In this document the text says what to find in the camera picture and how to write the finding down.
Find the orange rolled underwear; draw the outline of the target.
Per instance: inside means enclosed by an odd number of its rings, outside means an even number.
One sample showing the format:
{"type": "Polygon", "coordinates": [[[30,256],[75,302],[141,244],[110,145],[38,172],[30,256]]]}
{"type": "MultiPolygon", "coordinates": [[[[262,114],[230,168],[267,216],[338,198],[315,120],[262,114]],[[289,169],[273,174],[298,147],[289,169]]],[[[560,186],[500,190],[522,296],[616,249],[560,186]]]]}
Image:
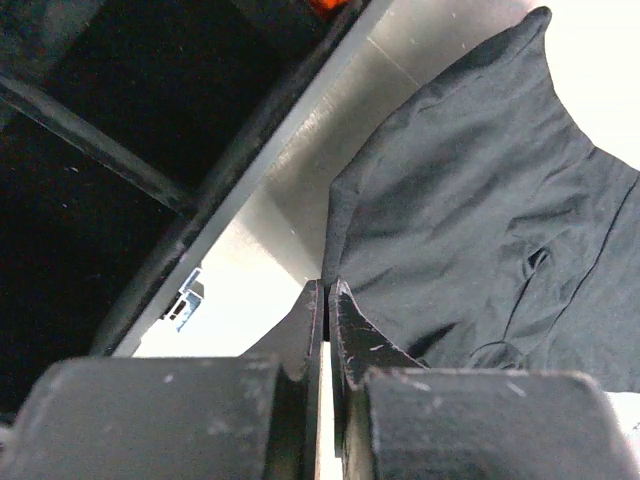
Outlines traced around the orange rolled underwear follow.
{"type": "Polygon", "coordinates": [[[313,11],[324,19],[338,12],[349,0],[308,0],[313,11]]]}

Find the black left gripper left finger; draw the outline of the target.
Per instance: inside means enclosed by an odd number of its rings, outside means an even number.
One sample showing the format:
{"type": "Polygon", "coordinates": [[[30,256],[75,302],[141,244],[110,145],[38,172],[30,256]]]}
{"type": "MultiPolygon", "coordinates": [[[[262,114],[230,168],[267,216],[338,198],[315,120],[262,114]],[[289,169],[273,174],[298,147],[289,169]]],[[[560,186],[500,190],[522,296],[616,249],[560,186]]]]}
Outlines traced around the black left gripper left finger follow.
{"type": "Polygon", "coordinates": [[[320,285],[248,351],[83,358],[35,384],[1,454],[5,479],[311,479],[320,285]]]}

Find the black underwear beige waistband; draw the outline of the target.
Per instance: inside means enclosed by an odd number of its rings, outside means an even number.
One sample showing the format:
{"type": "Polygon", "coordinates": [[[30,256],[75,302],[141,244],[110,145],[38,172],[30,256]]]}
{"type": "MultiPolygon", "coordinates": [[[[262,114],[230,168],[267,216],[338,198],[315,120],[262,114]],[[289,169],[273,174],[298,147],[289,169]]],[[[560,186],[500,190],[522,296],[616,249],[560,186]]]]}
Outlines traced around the black underwear beige waistband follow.
{"type": "Polygon", "coordinates": [[[538,7],[388,116],[333,180],[322,279],[433,368],[639,388],[639,174],[558,98],[538,7]]]}

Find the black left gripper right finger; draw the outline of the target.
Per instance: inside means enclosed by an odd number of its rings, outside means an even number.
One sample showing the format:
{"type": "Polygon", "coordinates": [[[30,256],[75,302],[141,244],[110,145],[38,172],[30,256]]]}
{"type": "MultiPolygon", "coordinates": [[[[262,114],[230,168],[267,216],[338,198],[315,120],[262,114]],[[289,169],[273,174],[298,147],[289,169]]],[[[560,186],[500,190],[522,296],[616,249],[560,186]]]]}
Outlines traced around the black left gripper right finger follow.
{"type": "Polygon", "coordinates": [[[334,448],[348,479],[635,479],[604,391],[578,372],[433,369],[327,295],[334,448]]]}

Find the black glass-lid storage box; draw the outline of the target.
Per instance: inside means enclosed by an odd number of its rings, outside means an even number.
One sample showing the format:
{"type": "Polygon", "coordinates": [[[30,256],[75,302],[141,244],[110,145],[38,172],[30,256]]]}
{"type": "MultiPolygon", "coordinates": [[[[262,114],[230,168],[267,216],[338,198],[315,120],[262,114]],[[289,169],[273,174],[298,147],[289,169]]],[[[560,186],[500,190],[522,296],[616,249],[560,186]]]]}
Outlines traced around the black glass-lid storage box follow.
{"type": "Polygon", "coordinates": [[[1,420],[112,353],[366,11],[1,5],[1,420]]]}

